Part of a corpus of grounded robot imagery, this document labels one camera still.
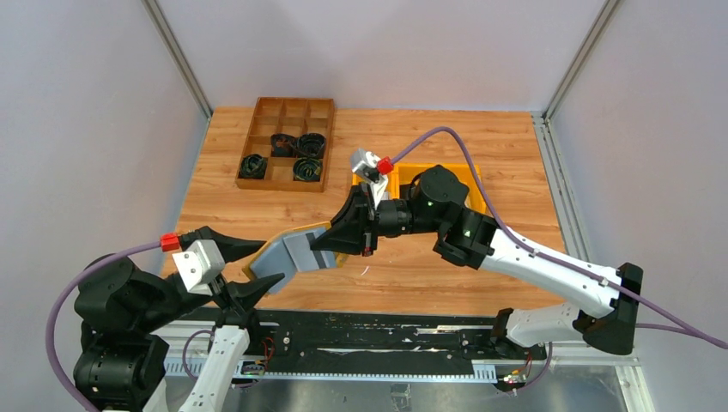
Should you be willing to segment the grey striped credit card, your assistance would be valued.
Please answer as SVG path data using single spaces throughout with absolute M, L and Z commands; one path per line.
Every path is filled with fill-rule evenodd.
M 283 244 L 297 272 L 336 268 L 337 261 L 332 251 L 318 251 L 311 248 L 311 243 L 324 232 L 325 230 L 319 227 L 289 233 L 283 237 Z

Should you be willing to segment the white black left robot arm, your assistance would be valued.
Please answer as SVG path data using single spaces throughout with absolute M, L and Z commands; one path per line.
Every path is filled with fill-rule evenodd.
M 75 387 L 93 411 L 140 411 L 166 374 L 169 345 L 156 330 L 214 302 L 221 309 L 215 327 L 234 325 L 230 343 L 242 354 L 254 354 L 263 343 L 254 306 L 284 275 L 242 283 L 216 273 L 206 294 L 194 294 L 180 271 L 166 278 L 148 273 L 126 251 L 95 259 L 81 277 L 74 304 L 82 319 Z

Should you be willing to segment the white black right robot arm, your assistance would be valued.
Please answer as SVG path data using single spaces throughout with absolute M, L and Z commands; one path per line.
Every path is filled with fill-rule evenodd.
M 564 304 L 498 311 L 490 346 L 501 358 L 546 342 L 582 341 L 608 354 L 634 348 L 643 270 L 634 264 L 599 266 L 519 236 L 495 218 L 469 209 L 470 189 L 441 165 L 417 174 L 403 199 L 373 201 L 354 185 L 314 251 L 370 256 L 379 238 L 436 233 L 434 251 L 448 263 L 497 272 L 560 295 Z

